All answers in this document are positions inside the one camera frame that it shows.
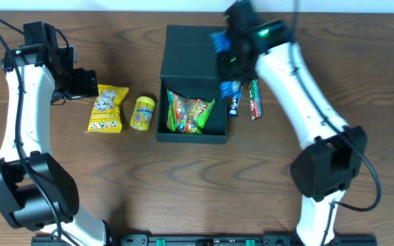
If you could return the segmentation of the purple Dairy Milk bar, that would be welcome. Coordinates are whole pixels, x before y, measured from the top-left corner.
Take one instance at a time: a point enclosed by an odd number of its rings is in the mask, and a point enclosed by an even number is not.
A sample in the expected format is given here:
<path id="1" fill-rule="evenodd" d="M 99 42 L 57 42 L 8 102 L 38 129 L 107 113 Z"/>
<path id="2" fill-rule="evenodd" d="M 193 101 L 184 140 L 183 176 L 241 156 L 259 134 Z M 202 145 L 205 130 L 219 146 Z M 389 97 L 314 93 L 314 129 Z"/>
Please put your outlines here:
<path id="1" fill-rule="evenodd" d="M 243 85 L 241 82 L 238 82 L 238 81 L 232 82 L 232 88 L 231 88 L 232 101 L 231 101 L 231 108 L 228 112 L 228 116 L 231 118 L 237 117 L 237 111 L 239 108 L 239 101 L 242 97 L 242 88 L 243 88 Z"/>

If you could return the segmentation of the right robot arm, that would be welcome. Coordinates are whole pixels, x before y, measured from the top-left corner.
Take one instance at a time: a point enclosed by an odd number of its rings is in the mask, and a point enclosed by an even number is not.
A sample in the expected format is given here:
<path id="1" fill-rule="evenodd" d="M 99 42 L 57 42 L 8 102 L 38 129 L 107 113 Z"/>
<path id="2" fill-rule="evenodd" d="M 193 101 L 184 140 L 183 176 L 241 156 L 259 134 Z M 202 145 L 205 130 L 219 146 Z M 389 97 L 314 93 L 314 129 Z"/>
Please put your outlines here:
<path id="1" fill-rule="evenodd" d="M 303 245 L 331 245 L 341 199 L 357 177 L 367 145 L 364 130 L 350 127 L 332 108 L 309 72 L 283 20 L 265 22 L 249 1 L 225 12 L 226 30 L 213 34 L 222 87 L 261 79 L 289 118 L 301 152 L 290 166 L 302 194 L 295 232 Z"/>

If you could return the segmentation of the green Milo wafer bar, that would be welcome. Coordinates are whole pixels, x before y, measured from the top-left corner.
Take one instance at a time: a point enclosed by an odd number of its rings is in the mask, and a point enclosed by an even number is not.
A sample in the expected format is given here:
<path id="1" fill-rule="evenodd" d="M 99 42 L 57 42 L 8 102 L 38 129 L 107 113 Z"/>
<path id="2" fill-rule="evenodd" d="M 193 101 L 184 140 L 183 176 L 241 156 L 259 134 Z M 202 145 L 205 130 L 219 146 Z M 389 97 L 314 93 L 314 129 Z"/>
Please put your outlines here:
<path id="1" fill-rule="evenodd" d="M 249 83 L 250 109 L 252 121 L 259 120 L 263 115 L 259 82 L 254 79 Z"/>

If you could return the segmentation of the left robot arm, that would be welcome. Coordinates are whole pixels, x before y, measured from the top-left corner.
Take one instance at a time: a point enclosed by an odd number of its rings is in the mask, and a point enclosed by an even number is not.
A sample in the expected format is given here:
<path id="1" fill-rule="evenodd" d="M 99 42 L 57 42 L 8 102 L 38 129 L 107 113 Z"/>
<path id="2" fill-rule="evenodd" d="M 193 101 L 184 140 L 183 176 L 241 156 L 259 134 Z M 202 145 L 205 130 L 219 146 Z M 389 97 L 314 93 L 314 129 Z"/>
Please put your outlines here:
<path id="1" fill-rule="evenodd" d="M 14 229 L 50 235 L 51 243 L 106 245 L 107 228 L 79 203 L 77 185 L 53 158 L 50 110 L 57 101 L 96 97 L 93 70 L 77 68 L 77 52 L 59 46 L 60 31 L 44 22 L 23 27 L 24 45 L 1 65 L 9 87 L 0 149 L 0 213 Z"/>

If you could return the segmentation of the blue Oreo cookie pack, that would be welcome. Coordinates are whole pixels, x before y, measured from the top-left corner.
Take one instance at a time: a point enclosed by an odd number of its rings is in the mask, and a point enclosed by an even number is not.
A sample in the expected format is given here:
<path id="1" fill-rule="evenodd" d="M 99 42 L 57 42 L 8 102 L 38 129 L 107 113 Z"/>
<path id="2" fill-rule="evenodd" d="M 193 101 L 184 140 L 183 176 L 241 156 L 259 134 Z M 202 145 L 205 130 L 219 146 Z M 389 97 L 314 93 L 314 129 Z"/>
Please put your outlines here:
<path id="1" fill-rule="evenodd" d="M 233 62 L 236 58 L 231 55 L 231 41 L 225 32 L 212 33 L 210 38 L 216 56 L 221 97 L 238 96 L 241 83 L 232 75 Z"/>

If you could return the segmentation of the dark green gift box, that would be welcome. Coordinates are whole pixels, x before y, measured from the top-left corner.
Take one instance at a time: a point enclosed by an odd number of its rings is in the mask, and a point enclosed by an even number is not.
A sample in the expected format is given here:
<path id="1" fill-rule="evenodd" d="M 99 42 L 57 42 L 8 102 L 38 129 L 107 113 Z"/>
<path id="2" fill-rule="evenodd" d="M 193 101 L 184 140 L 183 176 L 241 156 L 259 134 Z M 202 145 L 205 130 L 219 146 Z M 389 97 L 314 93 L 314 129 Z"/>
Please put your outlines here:
<path id="1" fill-rule="evenodd" d="M 160 72 L 160 95 L 156 138 L 158 142 L 225 144 L 227 101 L 220 96 L 217 57 L 210 37 L 223 27 L 168 25 Z M 173 133 L 167 128 L 170 90 L 185 98 L 215 100 L 201 135 Z"/>

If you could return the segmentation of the Haribo gummy candy bag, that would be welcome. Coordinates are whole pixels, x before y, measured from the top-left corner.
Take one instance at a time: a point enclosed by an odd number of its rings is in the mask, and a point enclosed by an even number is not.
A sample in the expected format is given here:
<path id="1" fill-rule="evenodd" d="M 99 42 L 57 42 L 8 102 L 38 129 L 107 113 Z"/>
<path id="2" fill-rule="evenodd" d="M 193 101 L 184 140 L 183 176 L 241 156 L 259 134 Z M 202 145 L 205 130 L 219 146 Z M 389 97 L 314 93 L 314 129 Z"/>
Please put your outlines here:
<path id="1" fill-rule="evenodd" d="M 199 98 L 184 98 L 170 90 L 168 95 L 167 128 L 173 133 L 202 135 L 202 130 L 215 106 L 215 99 L 208 102 Z"/>

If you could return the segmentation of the yellow Mentos gum bottle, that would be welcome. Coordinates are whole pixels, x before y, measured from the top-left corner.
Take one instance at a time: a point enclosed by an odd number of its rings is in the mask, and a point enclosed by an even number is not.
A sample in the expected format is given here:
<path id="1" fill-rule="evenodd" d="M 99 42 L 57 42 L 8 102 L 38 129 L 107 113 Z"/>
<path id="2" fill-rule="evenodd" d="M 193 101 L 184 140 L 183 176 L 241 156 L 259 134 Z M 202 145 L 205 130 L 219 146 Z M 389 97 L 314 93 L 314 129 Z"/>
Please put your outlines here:
<path id="1" fill-rule="evenodd" d="M 130 127 L 139 131 L 147 131 L 150 127 L 155 101 L 147 96 L 140 96 L 135 102 L 135 107 L 130 120 Z"/>

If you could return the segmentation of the yellow seed snack bag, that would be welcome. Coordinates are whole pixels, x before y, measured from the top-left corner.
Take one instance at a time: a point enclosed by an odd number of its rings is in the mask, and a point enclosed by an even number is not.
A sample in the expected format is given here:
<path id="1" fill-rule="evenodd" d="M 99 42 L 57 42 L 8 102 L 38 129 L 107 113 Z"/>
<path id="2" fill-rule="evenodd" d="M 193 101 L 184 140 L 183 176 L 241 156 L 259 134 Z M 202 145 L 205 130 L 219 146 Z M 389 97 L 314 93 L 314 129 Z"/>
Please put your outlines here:
<path id="1" fill-rule="evenodd" d="M 128 91 L 128 87 L 98 85 L 98 97 L 91 112 L 88 133 L 121 132 L 121 106 Z"/>

